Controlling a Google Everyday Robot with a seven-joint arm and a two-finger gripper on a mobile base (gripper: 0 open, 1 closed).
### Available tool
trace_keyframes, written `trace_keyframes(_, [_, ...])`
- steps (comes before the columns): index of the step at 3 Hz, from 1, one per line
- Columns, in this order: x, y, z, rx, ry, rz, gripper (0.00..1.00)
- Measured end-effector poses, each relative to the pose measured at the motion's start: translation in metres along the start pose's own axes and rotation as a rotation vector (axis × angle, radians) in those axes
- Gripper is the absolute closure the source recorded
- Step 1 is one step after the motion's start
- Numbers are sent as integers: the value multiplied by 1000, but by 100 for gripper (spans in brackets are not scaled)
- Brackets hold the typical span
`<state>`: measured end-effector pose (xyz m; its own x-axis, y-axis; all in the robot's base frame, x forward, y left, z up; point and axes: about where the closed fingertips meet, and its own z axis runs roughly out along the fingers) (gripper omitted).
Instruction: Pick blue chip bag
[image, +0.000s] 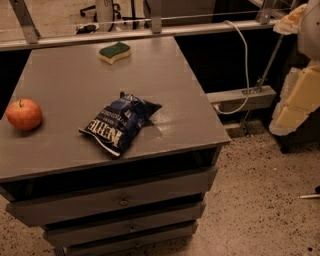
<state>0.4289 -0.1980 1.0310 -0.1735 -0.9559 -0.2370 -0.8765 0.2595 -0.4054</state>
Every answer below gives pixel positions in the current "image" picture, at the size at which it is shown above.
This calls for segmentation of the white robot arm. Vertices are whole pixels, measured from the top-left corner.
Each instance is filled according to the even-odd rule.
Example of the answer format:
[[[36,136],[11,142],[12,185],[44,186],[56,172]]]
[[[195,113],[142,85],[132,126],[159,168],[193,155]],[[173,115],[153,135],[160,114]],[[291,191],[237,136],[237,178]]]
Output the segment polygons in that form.
[[[320,60],[320,0],[309,0],[302,12],[298,50],[311,60]]]

